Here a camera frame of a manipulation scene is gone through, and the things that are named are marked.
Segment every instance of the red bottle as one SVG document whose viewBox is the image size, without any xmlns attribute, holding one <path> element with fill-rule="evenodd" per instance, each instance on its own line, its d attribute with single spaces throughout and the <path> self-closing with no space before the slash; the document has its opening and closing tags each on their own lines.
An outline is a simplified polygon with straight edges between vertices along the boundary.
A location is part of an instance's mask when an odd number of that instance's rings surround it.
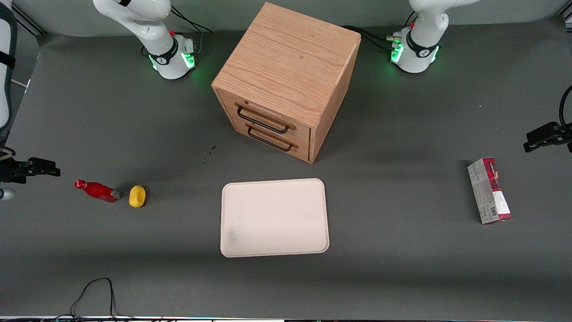
<svg viewBox="0 0 572 322">
<path fill-rule="evenodd" d="M 121 198 L 119 191 L 106 187 L 98 182 L 85 182 L 77 180 L 74 186 L 85 191 L 93 198 L 101 199 L 110 203 L 117 202 Z"/>
</svg>

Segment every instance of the gray table surface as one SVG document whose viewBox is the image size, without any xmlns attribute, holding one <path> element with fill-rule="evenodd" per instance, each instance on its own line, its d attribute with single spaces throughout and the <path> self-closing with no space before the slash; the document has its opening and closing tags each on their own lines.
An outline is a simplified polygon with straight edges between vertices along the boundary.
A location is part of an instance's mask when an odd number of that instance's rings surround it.
<svg viewBox="0 0 572 322">
<path fill-rule="evenodd" d="M 175 81 L 134 37 L 42 39 L 8 146 L 62 176 L 9 184 L 17 198 L 0 203 L 1 315 L 65 313 L 106 276 L 127 315 L 572 320 L 572 155 L 522 148 L 570 85 L 562 18 L 452 26 L 423 74 L 364 41 L 313 165 L 232 129 L 210 83 L 240 37 L 207 34 Z M 479 222 L 466 164 L 485 156 L 511 222 Z M 221 255 L 225 184 L 314 177 L 327 252 Z M 89 198 L 78 178 L 142 184 L 148 204 Z M 94 285 L 78 313 L 106 315 L 108 296 Z"/>
</svg>

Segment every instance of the yellow object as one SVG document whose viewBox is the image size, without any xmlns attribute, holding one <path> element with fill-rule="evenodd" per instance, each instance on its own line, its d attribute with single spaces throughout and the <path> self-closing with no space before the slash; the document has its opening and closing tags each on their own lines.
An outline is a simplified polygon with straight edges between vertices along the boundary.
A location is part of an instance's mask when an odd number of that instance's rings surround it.
<svg viewBox="0 0 572 322">
<path fill-rule="evenodd" d="M 145 203 L 145 189 L 141 186 L 134 186 L 129 193 L 129 204 L 131 207 L 143 207 Z"/>
</svg>

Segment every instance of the white tray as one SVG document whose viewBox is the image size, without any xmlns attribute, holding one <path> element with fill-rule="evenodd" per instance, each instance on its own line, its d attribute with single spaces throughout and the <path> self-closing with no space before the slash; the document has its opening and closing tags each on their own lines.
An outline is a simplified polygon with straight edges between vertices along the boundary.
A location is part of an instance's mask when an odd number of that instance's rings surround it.
<svg viewBox="0 0 572 322">
<path fill-rule="evenodd" d="M 229 183 L 223 188 L 220 251 L 224 256 L 312 254 L 328 247 L 320 179 Z"/>
</svg>

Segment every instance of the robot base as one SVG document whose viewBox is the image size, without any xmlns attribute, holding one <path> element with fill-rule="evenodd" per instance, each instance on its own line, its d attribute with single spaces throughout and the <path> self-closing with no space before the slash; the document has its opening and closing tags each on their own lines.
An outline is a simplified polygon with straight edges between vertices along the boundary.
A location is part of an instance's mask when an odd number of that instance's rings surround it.
<svg viewBox="0 0 572 322">
<path fill-rule="evenodd" d="M 398 32 L 394 32 L 394 36 L 399 36 L 401 39 L 406 39 L 407 33 L 409 33 L 411 28 L 407 27 Z M 399 66 L 402 70 L 408 73 L 421 73 L 425 71 L 432 62 L 435 61 L 437 51 L 439 47 L 432 52 L 428 53 L 427 57 L 419 58 L 413 49 L 409 47 L 407 41 L 402 41 L 399 45 L 391 52 L 391 62 Z"/>
<path fill-rule="evenodd" d="M 189 70 L 195 67 L 194 42 L 192 39 L 186 39 L 181 35 L 175 35 L 173 38 L 178 42 L 178 52 L 171 58 L 168 64 L 161 65 L 153 61 L 153 68 L 159 74 L 168 80 L 175 80 L 185 76 Z"/>
</svg>

